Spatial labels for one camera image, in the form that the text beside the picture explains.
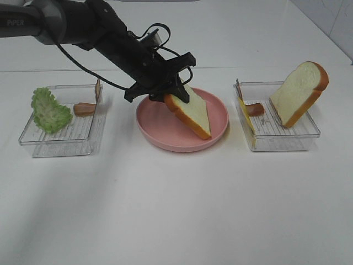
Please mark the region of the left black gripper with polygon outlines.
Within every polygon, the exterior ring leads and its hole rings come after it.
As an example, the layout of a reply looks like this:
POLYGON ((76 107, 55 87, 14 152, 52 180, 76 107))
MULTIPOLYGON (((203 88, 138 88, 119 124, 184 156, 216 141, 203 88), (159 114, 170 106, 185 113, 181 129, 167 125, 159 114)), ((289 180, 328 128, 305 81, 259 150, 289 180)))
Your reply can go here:
POLYGON ((179 72, 196 65, 190 52, 166 60, 155 48, 144 47, 118 18, 98 18, 97 26, 104 34, 95 41, 95 49, 136 81, 125 92, 127 101, 147 94, 151 101, 163 102, 165 94, 173 94, 189 103, 179 72))

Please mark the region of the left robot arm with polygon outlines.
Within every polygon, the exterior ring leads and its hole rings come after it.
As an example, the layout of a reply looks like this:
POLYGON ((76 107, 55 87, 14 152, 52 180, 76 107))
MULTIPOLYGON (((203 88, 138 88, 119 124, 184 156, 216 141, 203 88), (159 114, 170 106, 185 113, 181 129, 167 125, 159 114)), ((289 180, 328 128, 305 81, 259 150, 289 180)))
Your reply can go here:
POLYGON ((72 44, 83 50, 96 49, 135 84, 124 88, 124 98, 131 102, 147 94, 150 100, 162 102, 172 94, 189 102, 187 82, 179 73, 196 65, 187 52, 164 59, 159 49, 157 30, 141 36, 128 30, 106 1, 31 1, 26 6, 1 4, 1 37, 33 36, 46 45, 72 44))

